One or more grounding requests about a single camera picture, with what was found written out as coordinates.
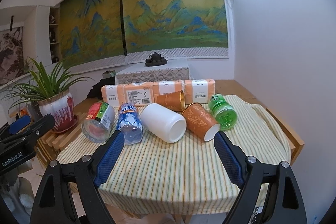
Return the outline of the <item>blue label plastic bottle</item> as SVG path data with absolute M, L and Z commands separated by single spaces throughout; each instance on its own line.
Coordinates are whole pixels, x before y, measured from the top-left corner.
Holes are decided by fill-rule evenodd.
M 125 145 L 142 141 L 143 126 L 139 118 L 138 108 L 133 103 L 124 103 L 119 107 L 116 130 L 123 133 Z

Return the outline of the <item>striped yellow tablecloth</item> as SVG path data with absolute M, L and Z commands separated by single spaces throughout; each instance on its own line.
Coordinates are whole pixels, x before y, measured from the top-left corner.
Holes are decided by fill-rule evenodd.
M 285 133 L 260 105 L 226 96 L 238 115 L 227 131 L 231 142 L 260 162 L 277 165 L 291 158 Z M 215 214 L 230 210 L 239 188 L 230 179 L 213 141 L 192 132 L 169 144 L 151 132 L 123 148 L 99 192 L 105 203 L 134 214 Z

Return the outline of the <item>green plastic bottle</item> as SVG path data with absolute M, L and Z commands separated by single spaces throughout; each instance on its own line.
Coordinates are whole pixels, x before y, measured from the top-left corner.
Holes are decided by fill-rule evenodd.
M 208 106 L 211 115 L 220 124 L 222 131 L 229 130 L 236 124 L 238 115 L 234 108 L 225 100 L 223 95 L 212 95 Z

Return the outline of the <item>orange paper cup rear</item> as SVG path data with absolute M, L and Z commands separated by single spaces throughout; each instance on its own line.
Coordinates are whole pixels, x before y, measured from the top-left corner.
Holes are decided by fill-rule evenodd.
M 157 96 L 155 102 L 161 106 L 177 112 L 183 112 L 186 107 L 185 94 L 182 90 L 169 94 L 159 95 Z

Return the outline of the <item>patterned cloth covered table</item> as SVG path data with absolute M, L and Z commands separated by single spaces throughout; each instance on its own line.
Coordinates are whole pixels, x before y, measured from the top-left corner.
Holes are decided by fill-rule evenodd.
M 189 80 L 190 70 L 186 59 L 169 60 L 167 64 L 147 67 L 134 64 L 116 73 L 117 84 Z

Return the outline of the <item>orange tissue pack bundle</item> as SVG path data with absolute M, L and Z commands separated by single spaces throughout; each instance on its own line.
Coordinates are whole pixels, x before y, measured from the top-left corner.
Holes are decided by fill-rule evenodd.
M 130 102 L 137 106 L 154 103 L 157 96 L 183 91 L 187 104 L 207 103 L 215 94 L 215 80 L 176 80 L 148 83 L 105 85 L 102 99 L 112 107 Z

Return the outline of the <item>wooden table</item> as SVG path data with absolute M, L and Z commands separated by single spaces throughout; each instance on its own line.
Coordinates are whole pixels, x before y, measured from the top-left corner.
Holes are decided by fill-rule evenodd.
M 235 145 L 247 155 L 253 155 L 261 162 L 278 164 L 281 160 L 294 163 L 303 141 L 295 145 L 291 138 L 298 135 L 276 119 L 266 108 L 257 103 L 245 101 L 237 95 L 225 97 L 238 113 L 236 125 L 227 132 Z M 203 141 L 186 131 L 176 143 L 166 143 L 149 130 L 143 133 L 140 143 L 126 145 L 117 160 L 118 166 L 128 165 L 196 165 L 218 162 L 213 141 Z

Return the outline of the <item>white plastic cup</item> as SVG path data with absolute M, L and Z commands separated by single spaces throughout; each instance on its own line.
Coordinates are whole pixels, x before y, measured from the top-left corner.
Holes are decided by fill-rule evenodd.
M 157 103 L 151 103 L 140 114 L 142 124 L 166 143 L 179 141 L 186 132 L 185 118 Z

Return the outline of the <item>ink painting wall scroll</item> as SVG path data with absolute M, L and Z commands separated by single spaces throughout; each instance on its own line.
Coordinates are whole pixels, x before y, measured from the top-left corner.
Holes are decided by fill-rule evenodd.
M 1 85 L 24 73 L 23 27 L 1 31 L 0 79 Z

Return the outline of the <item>white red ceramic pot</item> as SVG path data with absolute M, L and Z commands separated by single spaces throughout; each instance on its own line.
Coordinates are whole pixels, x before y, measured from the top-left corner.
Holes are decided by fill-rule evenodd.
M 64 132 L 75 124 L 74 100 L 69 89 L 50 98 L 38 101 L 42 116 L 54 117 L 55 132 Z

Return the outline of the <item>black teapot set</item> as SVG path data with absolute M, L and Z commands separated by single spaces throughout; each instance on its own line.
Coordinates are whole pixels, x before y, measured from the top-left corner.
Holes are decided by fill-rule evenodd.
M 156 67 L 165 64 L 167 64 L 167 60 L 164 57 L 162 57 L 160 53 L 156 52 L 151 54 L 149 58 L 145 60 L 146 67 Z

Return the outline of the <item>wall niche shelf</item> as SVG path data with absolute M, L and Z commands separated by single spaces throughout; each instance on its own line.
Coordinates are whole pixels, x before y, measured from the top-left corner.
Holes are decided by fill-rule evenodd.
M 58 63 L 62 59 L 59 38 L 60 6 L 51 7 L 49 14 L 49 41 L 52 63 Z

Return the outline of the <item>green mountain landscape painting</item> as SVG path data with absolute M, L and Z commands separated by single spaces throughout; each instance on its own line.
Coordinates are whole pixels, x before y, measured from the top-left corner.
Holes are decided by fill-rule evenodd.
M 67 67 L 110 59 L 228 57 L 224 0 L 64 0 L 60 50 Z

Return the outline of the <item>red green label bottle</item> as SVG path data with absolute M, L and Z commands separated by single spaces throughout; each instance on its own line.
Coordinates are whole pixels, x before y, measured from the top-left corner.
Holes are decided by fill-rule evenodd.
M 111 135 L 114 119 L 115 113 L 112 106 L 102 101 L 95 102 L 81 124 L 82 133 L 92 142 L 105 142 Z

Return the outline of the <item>potted spider plant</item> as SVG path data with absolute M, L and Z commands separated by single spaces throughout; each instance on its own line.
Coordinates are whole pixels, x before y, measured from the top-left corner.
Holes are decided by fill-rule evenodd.
M 70 67 L 65 67 L 64 60 L 57 62 L 50 73 L 41 61 L 37 62 L 33 58 L 30 61 L 33 67 L 29 70 L 29 81 L 27 83 L 13 81 L 7 88 L 7 93 L 1 96 L 1 100 L 13 100 L 9 109 L 28 102 L 41 103 L 69 91 L 76 83 L 91 79 L 81 73 L 71 72 Z

